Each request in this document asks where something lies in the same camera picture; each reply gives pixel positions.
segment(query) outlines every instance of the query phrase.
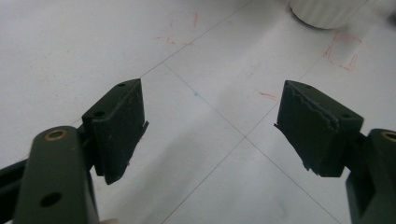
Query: tile grout line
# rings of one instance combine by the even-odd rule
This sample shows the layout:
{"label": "tile grout line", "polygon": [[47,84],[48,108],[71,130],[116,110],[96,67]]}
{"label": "tile grout line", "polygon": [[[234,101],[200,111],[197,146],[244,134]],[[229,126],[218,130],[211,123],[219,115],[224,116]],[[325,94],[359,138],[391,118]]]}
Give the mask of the tile grout line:
{"label": "tile grout line", "polygon": [[78,120],[76,120],[72,124],[70,124],[70,126],[73,126],[74,124],[78,123],[80,120],[82,120],[82,116],[81,116],[81,118],[79,118]]}
{"label": "tile grout line", "polygon": [[[240,10],[242,10],[244,7],[247,7],[250,3],[252,3],[254,0],[249,1],[248,3],[246,3],[245,5],[243,5],[242,7],[238,8],[233,14],[231,14],[230,16],[224,18],[223,20],[219,21],[218,23],[216,23],[214,26],[210,27],[208,30],[206,30],[203,34],[198,35],[197,37],[195,37],[192,41],[190,41],[190,43],[196,41],[197,39],[201,38],[202,36],[206,35],[206,33],[208,33],[209,31],[213,30],[215,27],[217,27],[218,25],[222,24],[224,21],[228,20],[231,16],[233,16],[235,13],[239,12]],[[178,49],[175,53],[169,55],[167,58],[165,58],[162,62],[158,63],[157,65],[155,65],[154,67],[152,67],[151,69],[149,69],[146,73],[144,73],[140,78],[142,78],[143,76],[145,76],[147,73],[151,72],[153,69],[155,69],[156,67],[160,66],[160,64],[165,64],[165,62],[172,58],[175,54],[179,53],[180,51],[182,51],[184,48],[186,48],[188,45],[183,46],[181,49]]]}
{"label": "tile grout line", "polygon": [[[312,70],[312,68],[321,60],[321,58],[318,58],[314,63],[312,63],[312,65],[306,70],[306,72],[299,78],[297,79],[298,81],[301,81],[301,79],[303,79],[308,73],[309,71]],[[276,104],[270,109],[270,111],[268,111],[264,117],[262,117],[262,119],[260,119],[260,121],[250,130],[250,132],[248,132],[248,134],[246,135],[246,137],[248,137],[256,128],[257,126],[259,126],[259,124],[271,113],[271,111],[274,110],[274,108],[280,103],[280,101],[277,101]]]}
{"label": "tile grout line", "polygon": [[[166,65],[166,63],[163,64],[167,69],[169,69],[175,76],[177,76],[184,84],[186,84],[186,86],[188,86],[192,91],[197,92],[192,86],[190,86],[183,78],[181,78],[174,70],[172,70],[172,68],[170,68],[168,65]],[[224,116],[222,116],[222,114],[220,114],[220,112],[213,107],[204,97],[202,97],[200,95],[200,98],[213,110],[215,111],[218,115],[220,115],[225,121],[227,121],[228,124],[230,124],[233,128],[235,128],[243,137],[246,138],[246,136],[244,134],[242,134],[235,126],[233,126],[233,124],[228,121],[226,118],[224,118]]]}
{"label": "tile grout line", "polygon": [[265,153],[263,153],[259,148],[254,145],[248,138],[246,138],[251,145],[253,145],[256,150],[258,150],[265,158],[267,158],[280,172],[282,172],[285,176],[287,176],[300,190],[302,190],[309,198],[311,198],[321,209],[323,209],[330,217],[332,217],[337,223],[341,224],[341,222],[334,217],[330,212],[328,212],[320,203],[318,203],[317,200],[315,200],[311,195],[308,194],[297,182],[295,182],[286,172],[284,172],[282,169],[280,169],[279,166],[276,165]]}
{"label": "tile grout line", "polygon": [[257,122],[257,124],[250,130],[250,132],[248,132],[247,137],[257,128],[257,126],[259,126],[259,124],[265,119],[267,118],[267,116],[271,113],[271,111],[274,110],[274,108],[279,104],[279,101],[276,102],[276,104],[264,115],[264,117],[262,117],[262,119],[260,119],[259,122]]}
{"label": "tile grout line", "polygon": [[227,153],[227,155],[213,168],[213,170],[210,171],[210,173],[205,176],[205,178],[187,195],[187,197],[167,216],[161,224],[163,224],[170,216],[172,216],[176,210],[187,200],[190,198],[190,196],[209,178],[210,175],[212,175],[213,172],[215,172],[216,169],[235,151],[235,149],[246,139],[244,137],[241,141],[239,141],[233,149],[230,150],[230,152]]}

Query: white tile floor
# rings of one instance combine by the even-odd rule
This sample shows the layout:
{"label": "white tile floor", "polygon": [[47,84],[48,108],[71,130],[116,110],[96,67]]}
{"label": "white tile floor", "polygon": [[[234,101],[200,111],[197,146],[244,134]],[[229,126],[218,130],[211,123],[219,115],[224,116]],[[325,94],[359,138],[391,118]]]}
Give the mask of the white tile floor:
{"label": "white tile floor", "polygon": [[323,31],[288,3],[0,0],[0,167],[142,77],[150,125],[122,180],[94,178],[101,219],[350,223],[348,171],[307,172],[273,123],[292,79],[364,116],[365,134],[396,130],[396,5],[371,1],[347,27]]}

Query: white ceramic pot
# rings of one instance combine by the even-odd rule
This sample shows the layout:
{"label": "white ceramic pot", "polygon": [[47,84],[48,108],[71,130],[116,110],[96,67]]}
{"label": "white ceramic pot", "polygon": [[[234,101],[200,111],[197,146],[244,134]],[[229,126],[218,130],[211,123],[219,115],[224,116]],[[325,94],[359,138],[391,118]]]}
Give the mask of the white ceramic pot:
{"label": "white ceramic pot", "polygon": [[291,0],[293,13],[303,22],[322,29],[339,28],[368,0]]}

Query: red stain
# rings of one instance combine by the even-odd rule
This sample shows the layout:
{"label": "red stain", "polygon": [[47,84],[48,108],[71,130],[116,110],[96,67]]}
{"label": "red stain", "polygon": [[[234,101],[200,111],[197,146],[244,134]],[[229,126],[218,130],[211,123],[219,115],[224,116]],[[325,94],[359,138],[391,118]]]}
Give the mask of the red stain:
{"label": "red stain", "polygon": [[358,60],[357,54],[353,55],[352,59],[349,61],[348,64],[337,64],[334,62],[334,59],[332,57],[332,49],[333,49],[334,44],[336,44],[336,42],[350,41],[350,40],[357,41],[359,45],[362,43],[361,39],[357,38],[356,36],[351,35],[351,34],[343,34],[337,30],[334,34],[334,37],[332,38],[332,43],[324,52],[323,58],[328,59],[330,63],[332,63],[334,65],[338,65],[339,67],[344,68],[347,71],[353,71],[355,69],[356,61]]}
{"label": "red stain", "polygon": [[262,91],[259,91],[259,94],[260,94],[261,96],[266,96],[266,97],[268,97],[270,100],[276,100],[276,96],[274,96],[274,95],[271,95],[271,94],[268,94],[268,93],[265,93],[265,92],[262,92]]}
{"label": "red stain", "polygon": [[194,13],[194,27],[197,27],[198,24],[198,13]]}
{"label": "red stain", "polygon": [[169,37],[169,36],[158,36],[158,37],[154,37],[154,39],[166,39],[166,43],[168,43],[168,44],[176,44],[176,42],[173,41],[171,39],[171,37]]}
{"label": "red stain", "polygon": [[171,40],[171,37],[168,37],[168,38],[166,39],[166,43],[168,43],[168,44],[176,44],[175,41]]}

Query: screw hole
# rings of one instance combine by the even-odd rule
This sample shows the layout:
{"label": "screw hole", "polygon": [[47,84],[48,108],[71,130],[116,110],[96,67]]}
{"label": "screw hole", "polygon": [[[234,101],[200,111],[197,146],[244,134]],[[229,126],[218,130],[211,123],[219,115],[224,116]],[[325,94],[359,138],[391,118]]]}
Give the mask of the screw hole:
{"label": "screw hole", "polygon": [[47,133],[44,137],[47,141],[55,141],[63,138],[67,134],[67,130],[54,130],[50,133]]}
{"label": "screw hole", "polygon": [[350,119],[351,118],[350,115],[348,115],[348,114],[342,114],[341,117],[343,117],[344,119]]}
{"label": "screw hole", "polygon": [[95,115],[96,117],[102,117],[104,114],[105,114],[105,112],[103,112],[103,111],[98,111],[98,112],[95,112],[95,113],[94,113],[94,115]]}
{"label": "screw hole", "polygon": [[396,142],[396,133],[390,133],[390,132],[383,132],[382,133],[385,138],[387,138],[389,141]]}
{"label": "screw hole", "polygon": [[40,202],[41,207],[51,207],[62,198],[62,194],[58,192],[52,192],[46,195]]}

